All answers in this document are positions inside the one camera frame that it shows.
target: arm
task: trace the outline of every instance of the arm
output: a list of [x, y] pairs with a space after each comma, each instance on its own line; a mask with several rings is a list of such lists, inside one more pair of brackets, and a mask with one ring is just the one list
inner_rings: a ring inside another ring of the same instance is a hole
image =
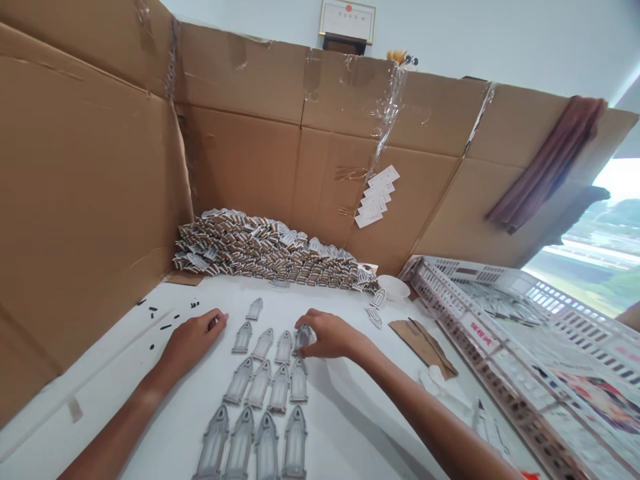
[[436, 398], [340, 317], [310, 309], [295, 324], [310, 326], [317, 342], [300, 349], [304, 357], [346, 357], [384, 390], [452, 479], [521, 480], [522, 475]]
[[156, 366], [58, 480], [117, 478], [164, 398], [210, 350], [228, 316], [214, 309], [176, 328]]

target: white table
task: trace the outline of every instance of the white table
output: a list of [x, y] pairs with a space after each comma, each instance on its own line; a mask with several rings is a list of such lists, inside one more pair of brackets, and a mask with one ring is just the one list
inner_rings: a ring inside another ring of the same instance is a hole
[[[391, 328], [384, 326], [378, 330], [369, 321], [364, 307], [371, 296], [366, 293], [300, 285], [275, 289], [264, 280], [227, 276], [206, 279], [198, 287], [162, 283], [147, 296], [144, 304], [128, 312], [66, 374], [46, 386], [0, 431], [2, 457], [39, 425], [0, 464], [0, 478], [55, 479], [100, 432], [155, 364], [179, 322], [218, 307], [229, 312], [225, 334], [164, 402], [121, 476], [122, 480], [190, 479], [195, 473], [206, 425], [221, 404], [233, 370], [246, 357], [232, 355], [231, 348], [251, 302], [257, 297], [263, 298], [264, 308], [258, 322], [252, 323], [249, 352], [253, 350], [258, 336], [272, 327], [274, 345], [268, 354], [272, 364], [275, 346], [282, 332], [285, 329], [293, 332], [298, 317], [314, 307], [342, 316], [368, 335], [412, 378], [417, 379], [418, 371], [426, 368]], [[194, 301], [199, 301], [200, 305], [192, 309], [190, 304]], [[155, 320], [150, 318], [149, 307], [158, 308]], [[100, 369], [124, 345], [168, 311], [171, 312], [166, 318]], [[539, 472], [542, 479], [547, 478], [432, 319], [422, 315], [409, 300], [385, 302], [381, 317], [385, 324], [407, 317], [422, 322], [440, 342], [459, 372], [459, 376], [450, 381], [457, 382], [468, 398], [480, 398], [486, 410], [497, 419], [516, 466], [529, 472]], [[160, 330], [168, 324], [171, 324], [170, 328]], [[303, 412], [309, 430], [305, 465], [309, 480], [447, 478], [395, 406], [358, 366], [344, 359], [307, 359], [307, 366], [309, 402], [303, 405]], [[78, 385], [83, 385], [75, 395], [83, 412], [82, 418], [73, 423], [69, 409], [63, 406], [40, 425], [42, 418], [60, 405], [70, 392], [77, 390]], [[240, 411], [240, 407], [229, 407], [231, 428]], [[256, 423], [261, 416], [262, 412], [254, 412]], [[285, 421], [286, 417], [275, 418], [280, 436], [280, 463]], [[255, 478], [253, 453], [249, 462], [249, 478]]]

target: window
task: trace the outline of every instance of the window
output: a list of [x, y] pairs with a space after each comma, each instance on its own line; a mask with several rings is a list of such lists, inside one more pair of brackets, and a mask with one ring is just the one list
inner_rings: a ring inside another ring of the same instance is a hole
[[612, 159], [593, 182], [611, 192], [523, 270], [605, 315], [640, 300], [640, 159]]

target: pile of small items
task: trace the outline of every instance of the pile of small items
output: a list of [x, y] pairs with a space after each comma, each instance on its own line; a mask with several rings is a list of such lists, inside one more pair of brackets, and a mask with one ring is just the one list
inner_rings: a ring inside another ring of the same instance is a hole
[[516, 299], [507, 292], [480, 283], [458, 284], [458, 287], [494, 319], [509, 319], [528, 327], [547, 323], [546, 318], [527, 299]]
[[228, 209], [206, 211], [179, 227], [178, 270], [242, 275], [312, 287], [378, 290], [376, 276], [358, 268], [352, 254], [318, 238], [290, 230], [280, 221]]

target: colorful printed picture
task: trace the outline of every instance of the colorful printed picture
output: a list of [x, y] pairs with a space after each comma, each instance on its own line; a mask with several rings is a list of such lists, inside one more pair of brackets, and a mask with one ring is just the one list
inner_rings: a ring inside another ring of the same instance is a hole
[[610, 426], [640, 435], [640, 407], [606, 380], [553, 371]]

